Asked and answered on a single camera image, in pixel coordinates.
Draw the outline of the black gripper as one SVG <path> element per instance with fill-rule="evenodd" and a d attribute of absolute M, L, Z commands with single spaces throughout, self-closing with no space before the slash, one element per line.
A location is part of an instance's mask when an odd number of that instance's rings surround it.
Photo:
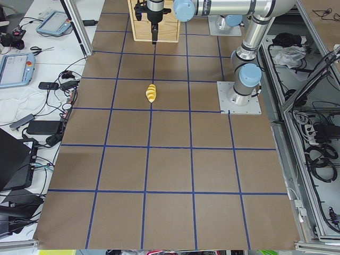
<path fill-rule="evenodd" d="M 134 6 L 135 17 L 138 21 L 142 19 L 142 13 L 147 14 L 147 19 L 151 24 L 152 44 L 158 41 L 158 23 L 163 20 L 163 15 L 171 13 L 170 8 L 164 8 L 164 0 L 137 1 Z"/>

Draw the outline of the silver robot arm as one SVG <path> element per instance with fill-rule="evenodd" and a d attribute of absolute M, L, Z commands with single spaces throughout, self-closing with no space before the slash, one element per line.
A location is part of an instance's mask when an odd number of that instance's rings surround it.
<path fill-rule="evenodd" d="M 253 63 L 258 48 L 270 27 L 273 18 L 285 14 L 295 1 L 247 0 L 247 1 L 174 1 L 173 8 L 164 7 L 164 1 L 138 1 L 134 6 L 135 17 L 141 20 L 147 15 L 151 23 L 152 43 L 158 40 L 158 24 L 165 14 L 173 12 L 181 22 L 194 16 L 246 15 L 251 16 L 250 25 L 242 44 L 232 55 L 236 81 L 227 92 L 228 100 L 238 106 L 245 106 L 261 79 L 261 69 Z"/>
<path fill-rule="evenodd" d="M 242 22 L 242 15 L 220 15 L 216 21 L 216 28 L 219 32 L 230 32 Z"/>

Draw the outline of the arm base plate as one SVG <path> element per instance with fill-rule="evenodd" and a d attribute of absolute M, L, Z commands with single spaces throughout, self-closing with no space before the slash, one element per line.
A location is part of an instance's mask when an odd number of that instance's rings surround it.
<path fill-rule="evenodd" d="M 211 36 L 242 36 L 240 24 L 242 15 L 211 15 L 208 16 L 209 32 Z"/>
<path fill-rule="evenodd" d="M 221 114 L 261 115 L 257 91 L 251 95 L 241 96 L 234 91 L 234 82 L 218 81 L 217 92 Z"/>

